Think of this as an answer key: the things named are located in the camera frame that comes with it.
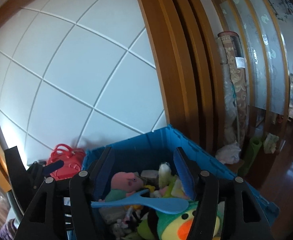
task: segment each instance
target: wooden floor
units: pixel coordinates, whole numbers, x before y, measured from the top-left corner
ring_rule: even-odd
[[[286,143],[279,155],[258,155],[246,180],[280,208],[272,226],[275,239],[293,239],[293,122],[288,125]]]

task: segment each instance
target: red plastic bag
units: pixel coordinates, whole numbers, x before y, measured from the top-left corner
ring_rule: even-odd
[[[55,180],[72,178],[81,170],[84,157],[85,152],[83,149],[73,149],[69,145],[62,143],[58,144],[51,153],[51,157],[48,159],[47,165],[58,160],[64,161],[64,165],[62,168],[59,168],[50,175]]]

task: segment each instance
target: white tiled wall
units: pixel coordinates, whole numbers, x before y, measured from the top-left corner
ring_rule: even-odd
[[[24,163],[163,126],[137,0],[36,0],[0,28],[0,130]]]

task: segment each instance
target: green yoga mat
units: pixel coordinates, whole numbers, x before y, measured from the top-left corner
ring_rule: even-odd
[[[259,138],[252,137],[250,139],[248,148],[245,151],[245,156],[243,159],[245,163],[238,171],[239,176],[244,177],[245,175],[248,174],[249,169],[251,165],[253,164],[255,157],[257,156],[261,146],[262,146],[262,141]]]

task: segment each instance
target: pink pig plush toy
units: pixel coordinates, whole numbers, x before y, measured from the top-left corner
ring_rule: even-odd
[[[144,187],[143,180],[134,173],[118,172],[111,179],[111,190],[105,202],[116,201],[136,193]]]

